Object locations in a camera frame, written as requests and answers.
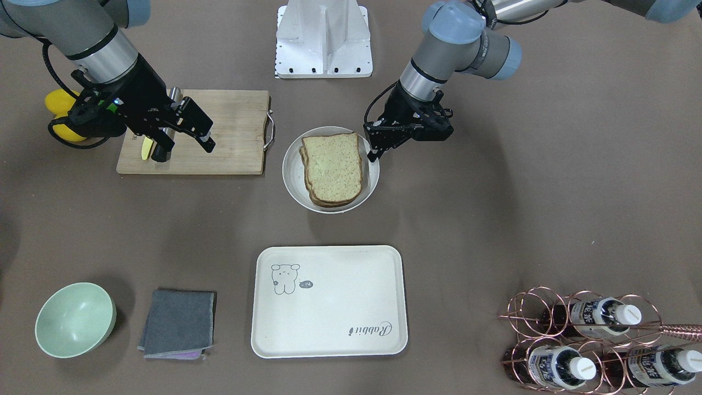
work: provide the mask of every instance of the white plate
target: white plate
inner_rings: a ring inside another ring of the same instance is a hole
[[[300,147],[303,146],[303,137],[330,136],[332,134],[339,133],[353,133],[353,131],[342,127],[318,127],[316,129],[306,131],[295,141],[293,141],[288,148],[288,151],[285,153],[285,158],[283,158],[283,182],[285,183],[285,188],[287,188],[290,196],[292,196],[296,202],[300,203],[304,207],[307,207],[313,212],[319,212],[322,214],[339,214],[347,212],[365,202],[378,185],[378,178],[380,178],[380,161],[376,160],[375,162],[371,163],[366,156],[371,150],[371,145],[368,144],[368,141],[366,141],[363,136],[359,135],[363,140],[363,144],[359,144],[359,154],[361,155],[361,164],[363,166],[363,190],[361,190],[361,194],[358,195],[353,202],[341,207],[320,207],[312,203],[312,200],[310,199],[310,192],[307,191],[307,188],[305,187],[305,165],[300,157]]]

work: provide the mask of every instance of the bread slice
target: bread slice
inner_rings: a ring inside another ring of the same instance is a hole
[[[359,139],[355,133],[303,138],[300,156],[312,203],[339,207],[360,195],[363,185]]]

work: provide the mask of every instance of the wooden cutting board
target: wooden cutting board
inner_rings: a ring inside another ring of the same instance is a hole
[[[142,160],[144,136],[124,135],[119,153],[120,174],[262,174],[268,91],[218,91],[183,89],[212,119],[212,139],[217,144],[206,153],[195,140],[175,134],[168,162]]]

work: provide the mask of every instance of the light green bowl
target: light green bowl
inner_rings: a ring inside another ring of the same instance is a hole
[[[34,336],[50,356],[73,358],[95,349],[117,319],[114,301],[93,283],[75,283],[53,294],[37,316]]]

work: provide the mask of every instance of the gray cloth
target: gray cloth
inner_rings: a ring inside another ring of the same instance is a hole
[[[214,292],[154,291],[137,349],[144,358],[177,358],[212,347],[214,300]]]

